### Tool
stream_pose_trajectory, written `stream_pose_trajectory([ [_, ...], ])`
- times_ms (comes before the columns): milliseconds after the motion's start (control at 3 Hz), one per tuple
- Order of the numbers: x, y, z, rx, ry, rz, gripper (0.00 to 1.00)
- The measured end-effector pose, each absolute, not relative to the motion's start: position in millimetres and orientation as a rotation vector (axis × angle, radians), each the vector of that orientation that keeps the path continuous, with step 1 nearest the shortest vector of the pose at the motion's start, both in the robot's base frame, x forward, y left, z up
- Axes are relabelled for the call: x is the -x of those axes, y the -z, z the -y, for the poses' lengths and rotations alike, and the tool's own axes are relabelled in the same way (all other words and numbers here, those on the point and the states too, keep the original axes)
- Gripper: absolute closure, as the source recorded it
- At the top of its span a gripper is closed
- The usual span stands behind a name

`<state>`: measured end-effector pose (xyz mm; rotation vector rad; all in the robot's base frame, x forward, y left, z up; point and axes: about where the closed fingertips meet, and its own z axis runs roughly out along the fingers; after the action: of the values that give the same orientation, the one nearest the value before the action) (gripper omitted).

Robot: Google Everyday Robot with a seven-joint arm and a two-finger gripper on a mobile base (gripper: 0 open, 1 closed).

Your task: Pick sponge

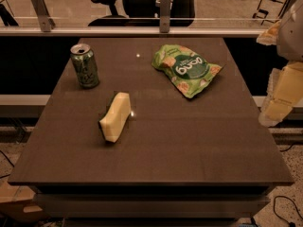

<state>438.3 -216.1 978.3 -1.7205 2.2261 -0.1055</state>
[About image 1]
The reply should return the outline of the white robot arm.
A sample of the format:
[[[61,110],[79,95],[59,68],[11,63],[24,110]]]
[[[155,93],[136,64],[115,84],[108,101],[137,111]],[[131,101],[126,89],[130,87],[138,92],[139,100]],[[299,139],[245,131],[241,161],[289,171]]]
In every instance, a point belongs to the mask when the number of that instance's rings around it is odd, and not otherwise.
[[[274,68],[268,79],[258,121],[273,127],[283,121],[303,98],[303,0],[295,0],[282,19],[257,37],[263,45],[275,45],[277,54],[288,63]]]

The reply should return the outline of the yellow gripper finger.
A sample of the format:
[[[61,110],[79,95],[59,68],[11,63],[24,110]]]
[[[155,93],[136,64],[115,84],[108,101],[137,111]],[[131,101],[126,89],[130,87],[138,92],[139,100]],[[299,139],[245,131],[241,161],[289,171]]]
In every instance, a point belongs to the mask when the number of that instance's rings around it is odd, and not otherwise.
[[[303,62],[289,61],[281,70],[274,68],[269,76],[258,122],[273,127],[282,122],[303,98]]]
[[[263,45],[276,45],[279,26],[280,22],[277,21],[264,32],[259,34],[257,37],[257,43]]]

